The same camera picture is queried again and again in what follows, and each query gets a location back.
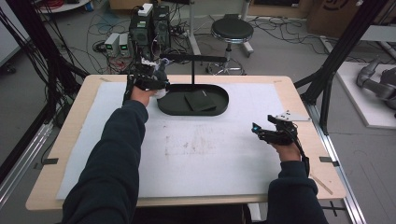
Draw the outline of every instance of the white paper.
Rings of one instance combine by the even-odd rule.
[[[169,116],[155,99],[139,166],[139,198],[265,194],[280,171],[276,151],[251,132],[252,122],[275,126],[267,115],[284,112],[273,84],[216,84],[230,97],[215,117]],[[57,199],[76,185],[111,113],[122,102],[125,83],[103,83],[67,163]]]

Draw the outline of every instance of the electronic equipment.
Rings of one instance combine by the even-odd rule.
[[[129,26],[129,33],[131,35],[134,46],[137,48],[135,58],[140,62],[140,57],[152,61],[153,55],[151,52],[154,38],[154,28],[152,23],[152,11],[148,16],[139,16],[134,14],[131,18]]]
[[[153,21],[157,44],[163,49],[171,47],[169,6],[158,6],[154,8]]]
[[[117,57],[120,53],[120,34],[113,33],[105,42],[108,57]]]
[[[129,34],[120,34],[120,55],[121,57],[131,57],[132,44],[129,40]]]

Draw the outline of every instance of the metal rail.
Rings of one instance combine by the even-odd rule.
[[[330,136],[326,135],[323,132],[323,130],[320,128],[320,125],[319,125],[320,113],[318,112],[317,107],[315,105],[308,105],[306,103],[304,103],[304,104],[305,104],[305,107],[306,107],[309,115],[311,116],[314,126],[318,132],[319,138],[321,139],[323,145],[325,146],[327,152],[329,153],[329,156],[332,158],[332,161],[338,161],[338,163],[339,163],[339,166],[336,166],[334,168],[335,168],[335,171],[337,172],[338,176],[340,177],[341,182],[344,185],[344,188],[346,189],[346,197],[343,199],[343,201],[346,206],[346,210],[348,212],[350,220],[354,224],[367,223],[366,220],[364,219],[363,212],[361,211],[361,208],[359,207],[358,201],[356,200],[356,197],[353,193],[352,187],[350,187],[350,185],[349,185],[347,176],[344,172],[341,162],[338,159],[335,148],[332,145],[332,140],[330,139]]]
[[[43,124],[35,137],[29,144],[29,146],[24,150],[23,154],[20,156],[19,160],[15,163],[12,170],[8,173],[6,179],[0,186],[0,210],[3,208],[7,202],[9,196],[18,186],[21,179],[25,175],[26,171],[29,169],[35,156],[38,154],[40,149],[43,147],[44,143],[47,141],[53,124]]]

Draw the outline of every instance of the stool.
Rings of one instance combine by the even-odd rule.
[[[230,72],[239,71],[240,75],[244,75],[245,70],[242,64],[231,58],[231,44],[248,42],[253,36],[253,27],[248,22],[237,18],[223,18],[213,22],[211,33],[216,39],[227,43],[224,56],[227,58],[227,62],[209,63],[206,72],[212,75],[232,75]]]

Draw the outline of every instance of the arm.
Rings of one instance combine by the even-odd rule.
[[[297,146],[273,147],[279,153],[282,171],[268,189],[267,223],[328,223],[318,203],[317,185],[306,177]]]
[[[63,223],[129,223],[139,188],[140,147],[153,92],[134,88],[131,101],[114,111],[78,183],[64,201]]]

